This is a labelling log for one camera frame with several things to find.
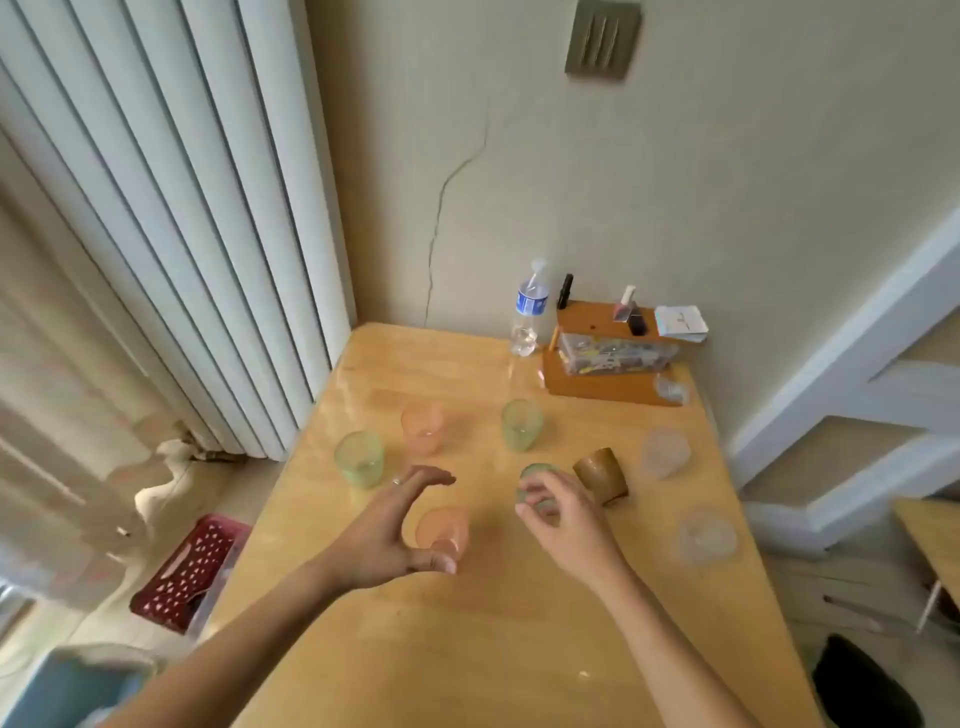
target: wall crack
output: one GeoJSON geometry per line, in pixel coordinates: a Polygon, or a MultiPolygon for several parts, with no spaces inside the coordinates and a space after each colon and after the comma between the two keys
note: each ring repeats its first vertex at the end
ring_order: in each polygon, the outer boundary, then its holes
{"type": "Polygon", "coordinates": [[[487,137],[490,132],[490,118],[487,118],[487,121],[483,125],[483,143],[480,145],[480,148],[474,152],[472,155],[464,159],[460,164],[454,168],[450,174],[446,176],[444,183],[440,187],[440,194],[437,196],[437,217],[433,222],[433,237],[430,238],[430,246],[427,251],[426,258],[426,271],[427,271],[427,288],[426,288],[426,305],[423,307],[423,326],[426,328],[427,319],[430,318],[430,299],[433,297],[433,249],[437,245],[437,235],[440,233],[440,218],[444,214],[444,196],[446,195],[446,189],[449,187],[450,183],[467,169],[471,164],[473,164],[479,157],[487,150],[487,137]]]}

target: wooden table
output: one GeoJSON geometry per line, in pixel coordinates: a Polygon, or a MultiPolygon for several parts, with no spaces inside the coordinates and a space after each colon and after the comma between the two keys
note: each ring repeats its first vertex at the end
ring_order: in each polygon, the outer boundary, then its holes
{"type": "Polygon", "coordinates": [[[324,548],[366,498],[337,473],[332,451],[356,429],[387,446],[384,482],[401,470],[399,414],[441,400],[453,419],[429,462],[458,482],[428,489],[404,524],[440,504],[470,512],[470,547],[455,576],[417,574],[334,604],[291,650],[240,719],[250,726],[661,725],[610,619],[596,599],[540,551],[513,509],[520,470],[565,469],[610,446],[633,494],[609,509],[630,562],[759,720],[822,726],[818,710],[731,486],[689,370],[679,408],[551,397],[538,357],[515,359],[505,341],[366,324],[350,338],[221,597],[217,629],[288,570],[324,548]],[[510,452],[499,413],[513,398],[540,403],[547,425],[525,453],[510,452]],[[641,474],[651,427],[681,428],[693,447],[663,482],[641,474]],[[675,554],[680,518],[713,508],[734,523],[739,552],[709,568],[675,554]]]}
{"type": "Polygon", "coordinates": [[[945,500],[897,498],[894,512],[937,572],[917,632],[924,629],[942,587],[960,603],[960,504],[945,500]]]}

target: paper note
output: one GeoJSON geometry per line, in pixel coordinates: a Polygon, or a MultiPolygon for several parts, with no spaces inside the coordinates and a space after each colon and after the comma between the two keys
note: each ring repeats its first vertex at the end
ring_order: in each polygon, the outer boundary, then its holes
{"type": "Polygon", "coordinates": [[[659,305],[654,316],[660,336],[693,342],[707,338],[707,322],[695,305],[659,305]]]}

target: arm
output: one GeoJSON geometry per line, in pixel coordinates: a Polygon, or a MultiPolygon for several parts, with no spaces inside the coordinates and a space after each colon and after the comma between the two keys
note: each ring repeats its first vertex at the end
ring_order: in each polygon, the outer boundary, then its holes
{"type": "Polygon", "coordinates": [[[623,634],[667,728],[757,728],[736,696],[627,564],[592,494],[572,475],[525,478],[516,513],[554,561],[590,588],[623,634]],[[552,497],[556,507],[532,506],[552,497]]]}
{"type": "Polygon", "coordinates": [[[152,680],[112,714],[104,728],[217,728],[230,726],[307,627],[337,598],[415,571],[454,573],[456,562],[410,548],[403,518],[427,485],[455,478],[415,466],[385,486],[326,550],[286,576],[186,660],[152,680]]]}

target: green cup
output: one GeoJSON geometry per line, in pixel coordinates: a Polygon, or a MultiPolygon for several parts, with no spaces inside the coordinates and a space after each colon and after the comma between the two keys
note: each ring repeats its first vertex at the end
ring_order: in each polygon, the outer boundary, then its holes
{"type": "Polygon", "coordinates": [[[529,400],[507,402],[501,413],[503,441],[516,452],[530,448],[543,429],[543,410],[529,400]]]}
{"type": "MultiPolygon", "coordinates": [[[[555,471],[557,470],[556,466],[550,465],[550,463],[530,463],[526,468],[520,471],[520,479],[522,480],[527,475],[531,473],[539,473],[540,471],[555,471]]],[[[522,488],[516,489],[516,502],[522,503],[527,499],[527,492],[522,488]]],[[[538,511],[542,511],[547,508],[556,507],[557,501],[553,498],[548,498],[547,500],[542,500],[536,506],[534,506],[538,511]]]]}
{"type": "Polygon", "coordinates": [[[375,432],[351,432],[333,451],[333,460],[357,488],[371,488],[383,475],[383,445],[375,432]]]}

